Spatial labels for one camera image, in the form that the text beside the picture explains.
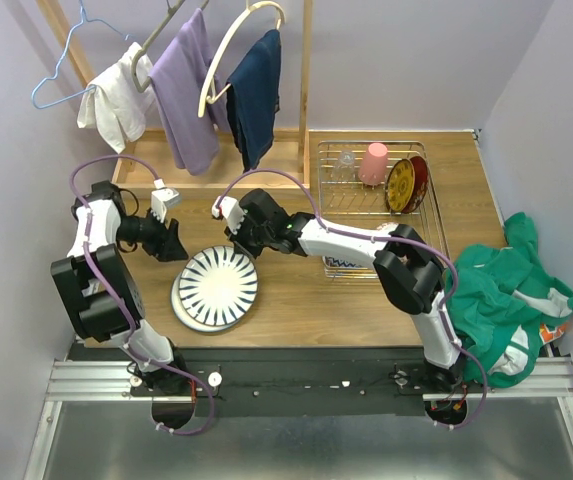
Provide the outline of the white blue striped plate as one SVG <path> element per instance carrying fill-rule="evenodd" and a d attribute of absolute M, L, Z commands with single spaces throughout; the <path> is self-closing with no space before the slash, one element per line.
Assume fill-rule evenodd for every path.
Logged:
<path fill-rule="evenodd" d="M 230 246 L 196 253 L 178 276 L 184 309 L 204 325 L 221 326 L 239 319 L 251 309 L 258 293 L 253 262 Z"/>

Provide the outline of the blue white patterned bowl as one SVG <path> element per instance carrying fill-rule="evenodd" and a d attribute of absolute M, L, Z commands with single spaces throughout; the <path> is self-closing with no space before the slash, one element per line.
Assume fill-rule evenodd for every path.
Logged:
<path fill-rule="evenodd" d="M 328 268 L 345 269 L 345 270 L 360 270 L 369 269 L 369 266 L 363 266 L 347 260 L 338 259 L 331 256 L 323 256 L 323 263 Z"/>

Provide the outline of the clear drinking glass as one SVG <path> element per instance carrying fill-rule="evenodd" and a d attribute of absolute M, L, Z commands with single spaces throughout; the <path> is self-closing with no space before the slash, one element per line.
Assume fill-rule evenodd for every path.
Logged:
<path fill-rule="evenodd" d="M 337 183 L 349 183 L 355 179 L 355 154 L 350 150 L 342 150 L 335 162 L 332 179 Z"/>

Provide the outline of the pink cup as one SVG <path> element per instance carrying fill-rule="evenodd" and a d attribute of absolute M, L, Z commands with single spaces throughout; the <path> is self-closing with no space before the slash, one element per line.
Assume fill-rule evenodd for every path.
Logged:
<path fill-rule="evenodd" d="M 371 143 L 358 170 L 359 180 L 367 186 L 380 185 L 387 175 L 388 149 L 380 142 Z"/>

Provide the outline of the yellow patterned plate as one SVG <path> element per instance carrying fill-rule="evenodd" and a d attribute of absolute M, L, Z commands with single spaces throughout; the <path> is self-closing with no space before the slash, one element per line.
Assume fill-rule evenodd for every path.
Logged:
<path fill-rule="evenodd" d="M 387 208 L 401 213 L 409 203 L 415 185 L 415 171 L 409 159 L 398 161 L 391 169 L 385 188 Z"/>

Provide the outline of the red floral plate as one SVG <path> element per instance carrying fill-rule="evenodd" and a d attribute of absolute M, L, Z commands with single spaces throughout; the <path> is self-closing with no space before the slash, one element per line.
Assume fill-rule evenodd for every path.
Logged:
<path fill-rule="evenodd" d="M 429 186 L 429 169 L 426 160 L 421 156 L 414 156 L 410 161 L 415 174 L 415 182 L 411 198 L 404 210 L 405 213 L 414 212 L 421 205 Z"/>

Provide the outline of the red white patterned bowl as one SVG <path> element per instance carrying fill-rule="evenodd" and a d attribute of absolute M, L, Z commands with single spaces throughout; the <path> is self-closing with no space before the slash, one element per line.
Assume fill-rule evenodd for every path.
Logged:
<path fill-rule="evenodd" d="M 390 231 L 394 231 L 397 228 L 398 224 L 395 222 L 387 222 L 387 223 L 383 223 L 381 225 L 379 225 L 377 227 L 377 229 L 379 231 L 386 231 L 386 232 L 390 232 Z"/>

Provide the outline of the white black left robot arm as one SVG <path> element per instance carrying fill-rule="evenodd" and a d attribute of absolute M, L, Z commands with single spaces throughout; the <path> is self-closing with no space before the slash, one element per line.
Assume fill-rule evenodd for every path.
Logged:
<path fill-rule="evenodd" d="M 166 218 L 161 202 L 174 200 L 177 193 L 154 191 L 153 206 L 140 217 L 126 212 L 122 192 L 101 181 L 75 201 L 76 237 L 67 256 L 51 264 L 51 276 L 80 338 L 122 350 L 131 359 L 131 374 L 146 388 L 177 395 L 189 385 L 185 360 L 146 320 L 140 292 L 122 257 L 128 245 L 141 247 L 159 262 L 188 258 L 179 222 Z"/>

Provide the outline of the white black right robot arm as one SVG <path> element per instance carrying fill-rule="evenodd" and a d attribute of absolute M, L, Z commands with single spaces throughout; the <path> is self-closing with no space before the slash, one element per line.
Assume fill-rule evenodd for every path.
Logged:
<path fill-rule="evenodd" d="M 289 214 L 262 189 L 237 200 L 220 196 L 212 215 L 226 221 L 237 252 L 258 258 L 268 248 L 302 257 L 332 257 L 375 272 L 387 300 L 408 314 L 424 351 L 426 386 L 450 392 L 462 381 L 461 341 L 446 310 L 440 252 L 405 224 L 387 230 L 339 225 L 318 216 Z"/>

